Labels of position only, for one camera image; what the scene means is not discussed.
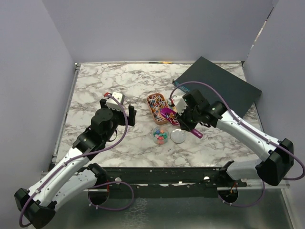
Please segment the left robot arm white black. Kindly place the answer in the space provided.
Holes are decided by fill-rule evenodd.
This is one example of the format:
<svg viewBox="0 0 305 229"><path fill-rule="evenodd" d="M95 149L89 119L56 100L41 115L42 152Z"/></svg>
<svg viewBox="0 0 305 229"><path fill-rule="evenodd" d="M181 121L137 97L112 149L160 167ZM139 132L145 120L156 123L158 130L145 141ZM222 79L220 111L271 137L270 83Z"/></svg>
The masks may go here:
<svg viewBox="0 0 305 229"><path fill-rule="evenodd" d="M135 125L137 111L130 105L126 112L123 101L114 94L101 99L101 107L91 118L91 124L77 137L64 158L36 184L15 192L21 228L45 227L63 204L88 188L122 183L110 180L102 167L90 161L117 146L117 143L109 147L106 144L119 126Z"/></svg>

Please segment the clear round jar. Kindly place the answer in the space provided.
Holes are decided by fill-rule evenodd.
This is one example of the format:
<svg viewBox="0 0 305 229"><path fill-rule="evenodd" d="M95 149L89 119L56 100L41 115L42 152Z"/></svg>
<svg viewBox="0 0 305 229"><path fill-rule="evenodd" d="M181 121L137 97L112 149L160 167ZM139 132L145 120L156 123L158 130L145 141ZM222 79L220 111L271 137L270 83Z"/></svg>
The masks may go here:
<svg viewBox="0 0 305 229"><path fill-rule="evenodd" d="M164 145L169 140L169 132L165 127L158 126L152 131L153 141L158 145Z"/></svg>

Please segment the purple plastic scoop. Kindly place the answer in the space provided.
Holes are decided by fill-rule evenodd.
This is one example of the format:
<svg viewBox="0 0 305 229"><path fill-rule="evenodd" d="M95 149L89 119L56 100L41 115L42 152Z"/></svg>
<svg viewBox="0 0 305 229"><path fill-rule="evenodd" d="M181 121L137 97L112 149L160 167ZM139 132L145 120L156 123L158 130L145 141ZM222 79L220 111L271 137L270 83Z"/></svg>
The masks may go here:
<svg viewBox="0 0 305 229"><path fill-rule="evenodd" d="M169 121L172 125L179 126L181 128L181 125L180 125L178 119L176 118L177 113L174 110L172 110L170 108L167 108L167 107L166 108L161 108L160 109L160 114L163 118L165 118L167 121ZM187 130L187 131L192 133L194 136L196 136L199 139L201 139L203 137L203 134L200 133L196 129Z"/></svg>

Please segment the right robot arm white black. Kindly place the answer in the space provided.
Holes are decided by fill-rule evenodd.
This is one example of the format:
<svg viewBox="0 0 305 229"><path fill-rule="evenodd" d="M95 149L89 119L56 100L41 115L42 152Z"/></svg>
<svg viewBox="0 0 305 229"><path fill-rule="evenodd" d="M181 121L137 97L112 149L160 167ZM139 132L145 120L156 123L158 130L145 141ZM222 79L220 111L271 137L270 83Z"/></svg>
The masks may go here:
<svg viewBox="0 0 305 229"><path fill-rule="evenodd" d="M257 160L226 163L219 174L223 186L229 187L240 179L256 178L277 186L294 165L294 145L289 139L280 141L265 134L228 109L223 102L210 104L199 90L192 90L183 96L175 96L172 103L177 109L176 118L182 130L192 132L197 124L218 128L258 156Z"/></svg>

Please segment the orange lollipop tray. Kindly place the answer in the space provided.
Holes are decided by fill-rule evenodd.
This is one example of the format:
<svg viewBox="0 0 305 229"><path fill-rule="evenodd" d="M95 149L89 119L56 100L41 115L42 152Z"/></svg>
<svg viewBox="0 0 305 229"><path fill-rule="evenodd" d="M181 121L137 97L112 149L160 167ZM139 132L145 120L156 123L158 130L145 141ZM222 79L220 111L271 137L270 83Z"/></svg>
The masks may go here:
<svg viewBox="0 0 305 229"><path fill-rule="evenodd" d="M167 101L161 93L154 93L147 96L146 102L153 117L153 121L157 125L168 123L168 121L161 115L161 109L168 108Z"/></svg>

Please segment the beige star candy tray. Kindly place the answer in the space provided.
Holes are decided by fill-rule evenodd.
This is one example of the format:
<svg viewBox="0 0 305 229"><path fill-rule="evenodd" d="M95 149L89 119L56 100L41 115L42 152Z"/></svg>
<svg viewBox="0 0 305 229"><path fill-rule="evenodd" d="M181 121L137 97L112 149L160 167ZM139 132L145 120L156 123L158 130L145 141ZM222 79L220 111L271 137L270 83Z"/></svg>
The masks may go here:
<svg viewBox="0 0 305 229"><path fill-rule="evenodd" d="M169 122L172 125L180 125L178 120L176 119L176 107L175 106L168 106L168 108L171 110L168 114Z"/></svg>

